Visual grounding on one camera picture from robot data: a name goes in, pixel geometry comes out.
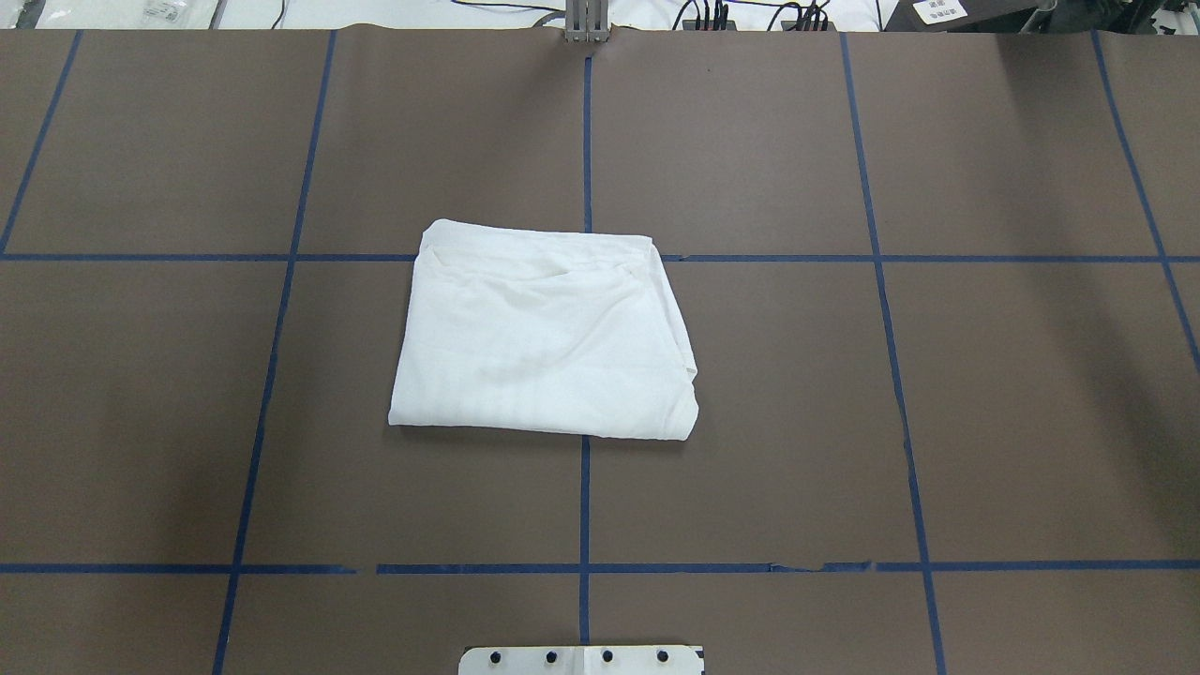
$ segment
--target cloth fold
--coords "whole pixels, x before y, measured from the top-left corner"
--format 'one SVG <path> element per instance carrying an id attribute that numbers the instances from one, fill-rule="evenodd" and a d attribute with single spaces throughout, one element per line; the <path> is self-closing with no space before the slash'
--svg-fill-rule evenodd
<path id="1" fill-rule="evenodd" d="M 388 422 L 682 441 L 695 376 L 648 237 L 438 220 L 413 264 Z"/>

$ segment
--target wire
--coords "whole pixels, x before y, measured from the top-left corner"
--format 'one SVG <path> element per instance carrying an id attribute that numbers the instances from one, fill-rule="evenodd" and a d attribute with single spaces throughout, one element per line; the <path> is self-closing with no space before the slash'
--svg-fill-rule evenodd
<path id="1" fill-rule="evenodd" d="M 796 23 L 800 23 L 800 14 L 804 12 L 804 7 L 800 7 L 799 2 L 784 2 L 782 5 L 775 5 L 774 7 L 775 13 L 772 14 L 770 23 L 767 24 L 767 30 L 775 28 L 775 19 L 778 19 L 779 14 L 788 7 L 793 7 L 796 10 Z"/>
<path id="2" fill-rule="evenodd" d="M 696 7 L 696 26 L 700 26 L 700 5 L 696 4 L 696 0 L 685 0 L 683 7 L 679 7 L 679 13 L 676 14 L 676 23 L 671 24 L 671 30 L 679 28 L 679 22 L 683 19 L 683 13 L 688 11 L 688 5 Z"/>
<path id="3" fill-rule="evenodd" d="M 288 11 L 288 0 L 280 0 L 280 16 L 275 17 L 275 23 L 271 24 L 271 30 L 280 28 L 283 22 L 283 14 Z"/>
<path id="4" fill-rule="evenodd" d="M 475 2 L 474 0 L 450 0 L 455 5 L 464 7 L 512 7 L 514 10 L 541 10 L 542 12 L 562 12 L 558 7 L 545 5 L 516 5 L 512 2 Z"/>
<path id="5" fill-rule="evenodd" d="M 534 22 L 533 28 L 541 28 L 552 20 L 565 19 L 565 18 L 566 18 L 566 12 L 554 11 Z"/>

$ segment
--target folded white cloth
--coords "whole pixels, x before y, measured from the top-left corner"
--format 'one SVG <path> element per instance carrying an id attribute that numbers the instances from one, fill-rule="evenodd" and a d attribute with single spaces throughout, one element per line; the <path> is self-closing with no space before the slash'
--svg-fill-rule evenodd
<path id="1" fill-rule="evenodd" d="M 695 376 L 648 237 L 439 220 L 413 265 L 388 423 L 682 441 Z"/>

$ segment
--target blue tape line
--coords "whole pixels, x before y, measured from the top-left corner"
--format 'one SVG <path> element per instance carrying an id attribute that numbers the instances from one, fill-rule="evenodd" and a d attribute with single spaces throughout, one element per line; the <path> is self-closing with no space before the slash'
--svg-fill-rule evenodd
<path id="1" fill-rule="evenodd" d="M 592 438 L 580 441 L 580 644 L 592 643 Z"/>
<path id="2" fill-rule="evenodd" d="M 1146 187 L 1141 183 L 1141 172 L 1138 171 L 1138 162 L 1133 159 L 1133 149 L 1126 137 L 1124 125 L 1121 123 L 1121 113 L 1117 110 L 1117 100 L 1112 95 L 1112 84 L 1109 82 L 1109 68 L 1104 62 L 1104 49 L 1100 48 L 1100 35 L 1092 30 L 1092 48 L 1096 50 L 1096 64 L 1100 70 L 1100 82 L 1104 84 L 1104 96 L 1109 101 L 1109 112 L 1112 113 L 1112 125 L 1117 130 L 1117 138 L 1121 141 L 1121 150 L 1124 153 L 1126 163 L 1129 165 L 1129 175 L 1133 177 L 1133 185 L 1138 190 L 1138 199 L 1141 202 L 1141 210 L 1146 215 L 1146 225 L 1150 227 L 1150 235 L 1154 240 L 1154 249 L 1158 258 L 1163 263 L 1163 274 L 1166 276 L 1166 286 L 1171 291 L 1171 300 L 1175 303 L 1175 312 L 1180 317 L 1183 327 L 1183 336 L 1192 352 L 1192 363 L 1196 371 L 1200 371 L 1200 347 L 1196 346 L 1195 334 L 1192 331 L 1192 322 L 1188 321 L 1188 312 L 1183 309 L 1183 299 L 1180 297 L 1180 288 L 1175 283 L 1175 274 L 1171 271 L 1171 263 L 1166 257 L 1166 246 L 1163 245 L 1163 237 L 1158 232 L 1158 223 L 1154 221 L 1154 211 L 1150 208 L 1150 198 L 1146 197 Z"/>
<path id="3" fill-rule="evenodd" d="M 773 562 L 595 562 L 592 574 L 857 574 L 870 562 L 830 562 L 818 569 Z"/>
<path id="4" fill-rule="evenodd" d="M 930 562 L 934 572 L 1080 572 L 1139 569 L 1200 569 L 1200 560 L 1015 560 Z M 920 572 L 919 562 L 881 562 L 878 572 Z"/>
<path id="5" fill-rule="evenodd" d="M 246 476 L 246 491 L 241 502 L 241 515 L 238 519 L 238 538 L 233 549 L 233 571 L 229 574 L 229 586 L 226 590 L 226 605 L 221 616 L 221 632 L 217 637 L 216 655 L 212 659 L 212 675 L 221 675 L 224 668 L 226 647 L 229 644 L 229 628 L 233 623 L 233 609 L 238 599 L 238 580 L 242 556 L 246 552 L 246 532 L 250 530 L 251 507 L 254 503 L 254 486 L 258 482 L 258 466 L 263 456 L 263 438 L 266 435 L 266 410 L 271 404 L 275 389 L 275 372 L 280 358 L 280 338 L 283 334 L 283 319 L 288 313 L 288 298 L 292 294 L 292 279 L 295 273 L 296 256 L 300 250 L 300 235 L 304 231 L 305 209 L 308 204 L 308 189 L 312 185 L 312 167 L 317 160 L 317 141 L 320 138 L 320 121 L 325 112 L 325 95 L 329 91 L 329 73 L 334 65 L 334 47 L 337 43 L 337 31 L 329 31 L 329 46 L 325 49 L 325 67 L 320 76 L 320 91 L 317 95 L 317 112 L 312 120 L 312 137 L 308 139 L 308 157 L 305 161 L 304 180 L 300 184 L 300 202 L 296 205 L 296 220 L 292 231 L 292 247 L 288 251 L 288 269 L 283 275 L 283 291 L 280 293 L 280 311 L 275 317 L 275 335 L 271 338 L 271 352 L 266 363 L 266 381 L 263 383 L 263 399 L 258 407 L 258 425 L 254 430 L 254 447 L 250 455 L 250 471 Z"/>
<path id="6" fill-rule="evenodd" d="M 943 256 L 884 253 L 886 263 L 1157 263 L 1157 256 Z"/>
<path id="7" fill-rule="evenodd" d="M 410 263 L 416 253 L 300 253 L 296 261 L 311 263 Z"/>
<path id="8" fill-rule="evenodd" d="M 900 378 L 900 359 L 896 354 L 895 331 L 892 327 L 892 309 L 888 305 L 887 283 L 883 276 L 883 259 L 880 250 L 880 235 L 875 226 L 875 203 L 871 199 L 871 183 L 866 173 L 866 153 L 863 149 L 863 131 L 858 117 L 858 101 L 854 96 L 854 74 L 850 64 L 850 43 L 846 34 L 839 32 L 841 41 L 841 62 L 846 71 L 846 95 L 850 101 L 850 119 L 854 131 L 854 151 L 858 154 L 858 178 L 863 187 L 863 207 L 866 210 L 866 229 L 871 238 L 871 253 L 875 256 L 875 283 L 880 294 L 880 309 L 883 312 L 883 334 L 888 344 L 888 360 L 892 365 L 892 388 L 896 406 L 900 410 L 900 423 L 904 429 L 905 460 L 908 462 L 908 494 L 912 501 L 913 525 L 917 530 L 917 549 L 924 566 L 922 578 L 925 584 L 925 610 L 929 614 L 929 632 L 934 643 L 934 661 L 937 674 L 946 675 L 946 652 L 942 647 L 942 627 L 937 617 L 937 598 L 934 592 L 934 574 L 929 569 L 929 542 L 925 537 L 925 516 L 920 507 L 920 485 L 917 482 L 917 460 L 912 452 L 912 434 L 908 429 L 908 408 L 904 399 L 904 383 Z"/>
<path id="9" fill-rule="evenodd" d="M 341 565 L 242 565 L 239 574 L 358 574 L 356 569 Z"/>
<path id="10" fill-rule="evenodd" d="M 34 141 L 34 150 L 29 154 L 29 162 L 25 163 L 25 173 L 20 177 L 20 185 L 17 186 L 17 196 L 12 199 L 12 208 L 8 210 L 8 220 L 4 225 L 4 234 L 0 234 L 0 253 L 8 247 L 8 238 L 12 237 L 12 228 L 17 226 L 17 214 L 20 213 L 20 203 L 25 201 L 25 190 L 34 178 L 34 167 L 37 166 L 37 156 L 42 154 L 42 144 L 46 143 L 46 135 L 50 131 L 50 121 L 54 112 L 59 107 L 59 98 L 62 97 L 62 89 L 67 85 L 67 76 L 71 74 L 71 66 L 74 64 L 74 55 L 79 52 L 79 41 L 83 40 L 83 31 L 77 30 L 71 40 L 71 49 L 67 52 L 67 60 L 62 64 L 62 72 L 59 73 L 59 83 L 54 86 L 54 95 L 50 96 L 50 104 L 46 107 L 46 117 L 42 118 L 42 127 L 37 130 L 37 139 Z"/>
<path id="11" fill-rule="evenodd" d="M 665 263 L 874 263 L 869 253 L 664 253 Z M 296 262 L 410 263 L 416 253 L 298 253 Z M 1091 263 L 1158 264 L 1159 256 L 982 256 L 882 253 L 884 263 Z M 1168 256 L 1171 263 L 1200 263 L 1200 256 Z M 12 262 L 287 262 L 287 253 L 0 253 Z"/>
<path id="12" fill-rule="evenodd" d="M 378 565 L 376 574 L 578 574 L 574 562 L 511 565 Z"/>
<path id="13" fill-rule="evenodd" d="M 229 574 L 228 565 L 155 565 L 130 562 L 7 562 L 0 574 Z"/>
<path id="14" fill-rule="evenodd" d="M 4 253 L 4 261 L 25 262 L 287 262 L 287 253 Z"/>
<path id="15" fill-rule="evenodd" d="M 869 263 L 875 258 L 866 255 L 821 255 L 821 253 L 797 253 L 797 255 L 696 255 L 660 256 L 665 263 Z"/>
<path id="16" fill-rule="evenodd" d="M 592 232 L 592 56 L 583 59 L 583 232 Z"/>

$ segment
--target white sticker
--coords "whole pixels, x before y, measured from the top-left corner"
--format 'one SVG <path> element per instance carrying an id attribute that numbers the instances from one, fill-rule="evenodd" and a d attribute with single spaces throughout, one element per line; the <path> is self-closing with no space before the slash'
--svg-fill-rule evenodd
<path id="1" fill-rule="evenodd" d="M 953 22 L 967 16 L 959 0 L 924 0 L 913 2 L 912 8 L 917 10 L 917 16 L 925 25 Z"/>
<path id="2" fill-rule="evenodd" d="M 162 19 L 167 23 L 179 23 L 179 17 L 187 8 L 186 2 L 179 0 L 146 0 L 142 13 L 151 19 Z"/>

